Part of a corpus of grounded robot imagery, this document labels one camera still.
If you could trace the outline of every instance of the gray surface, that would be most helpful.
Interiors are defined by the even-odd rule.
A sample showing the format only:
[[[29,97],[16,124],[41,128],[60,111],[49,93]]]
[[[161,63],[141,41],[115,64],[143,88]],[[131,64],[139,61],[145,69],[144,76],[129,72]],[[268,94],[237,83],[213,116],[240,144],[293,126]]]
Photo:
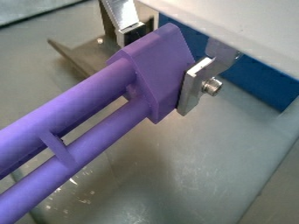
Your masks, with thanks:
[[[83,0],[0,0],[0,26]]]
[[[46,45],[69,47],[100,32],[85,2],[0,30],[0,128],[83,78]],[[41,223],[236,223],[299,135],[299,101],[283,114],[224,82],[181,117],[144,120],[33,210]],[[67,136],[71,142],[125,100]],[[28,173],[46,150],[20,170]]]
[[[296,224],[299,221],[299,140],[239,224]]]

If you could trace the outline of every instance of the metal stand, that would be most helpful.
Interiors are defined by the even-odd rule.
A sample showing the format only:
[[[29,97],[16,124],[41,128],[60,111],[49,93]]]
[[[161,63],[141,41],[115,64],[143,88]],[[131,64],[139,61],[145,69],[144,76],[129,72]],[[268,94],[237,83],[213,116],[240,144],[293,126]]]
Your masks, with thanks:
[[[88,43],[84,43],[73,49],[69,49],[55,40],[48,39],[48,43],[53,49],[85,77],[89,77],[107,66],[107,60],[120,49],[117,45],[116,27],[112,24],[108,12],[100,0],[99,8],[105,30],[104,36],[93,38]],[[151,32],[155,29],[155,19],[149,17],[149,19],[144,21],[144,25],[145,33]]]

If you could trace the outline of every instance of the purple bracket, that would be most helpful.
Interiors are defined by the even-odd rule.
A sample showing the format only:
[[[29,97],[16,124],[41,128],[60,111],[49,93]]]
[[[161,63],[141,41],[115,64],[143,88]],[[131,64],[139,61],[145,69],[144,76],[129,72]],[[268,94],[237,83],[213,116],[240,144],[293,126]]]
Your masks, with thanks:
[[[45,145],[56,154],[0,195],[1,224],[14,223],[147,117],[157,123],[167,116],[192,62],[179,28],[167,24],[119,51],[107,68],[0,130],[1,178]],[[128,103],[65,146],[56,137],[123,94]]]

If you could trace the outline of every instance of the white panel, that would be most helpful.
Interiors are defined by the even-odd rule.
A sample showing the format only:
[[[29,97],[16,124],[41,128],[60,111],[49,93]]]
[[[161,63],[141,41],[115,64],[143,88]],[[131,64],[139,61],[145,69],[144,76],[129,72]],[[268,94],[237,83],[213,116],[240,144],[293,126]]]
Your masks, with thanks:
[[[299,78],[299,1],[139,1]]]

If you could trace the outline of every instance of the metal clamp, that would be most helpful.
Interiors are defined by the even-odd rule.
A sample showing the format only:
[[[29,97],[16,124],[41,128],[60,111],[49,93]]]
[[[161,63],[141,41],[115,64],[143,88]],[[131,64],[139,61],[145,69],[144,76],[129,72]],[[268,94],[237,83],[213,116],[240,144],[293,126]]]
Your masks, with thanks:
[[[101,3],[116,28],[116,42],[124,47],[145,35],[145,24],[139,21],[133,0],[101,0]]]
[[[209,38],[205,54],[196,64],[187,70],[181,84],[177,112],[185,116],[199,104],[203,94],[215,96],[221,88],[221,82],[215,76],[235,64],[241,52]]]

